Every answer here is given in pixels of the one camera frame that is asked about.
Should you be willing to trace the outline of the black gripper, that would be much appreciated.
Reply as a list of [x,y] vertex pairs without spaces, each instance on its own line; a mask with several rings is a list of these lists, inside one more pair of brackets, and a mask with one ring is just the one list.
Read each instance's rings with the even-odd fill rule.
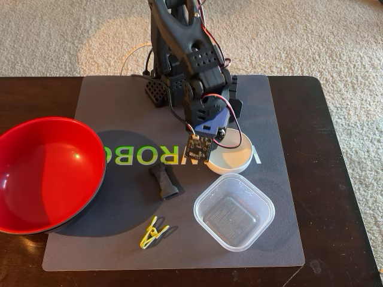
[[[189,90],[184,90],[184,124],[198,126],[206,121],[215,118],[227,104],[223,99],[217,96],[205,95],[202,99],[193,99],[193,93]],[[226,128],[219,128],[213,143],[217,146],[225,147],[221,143],[226,135]]]

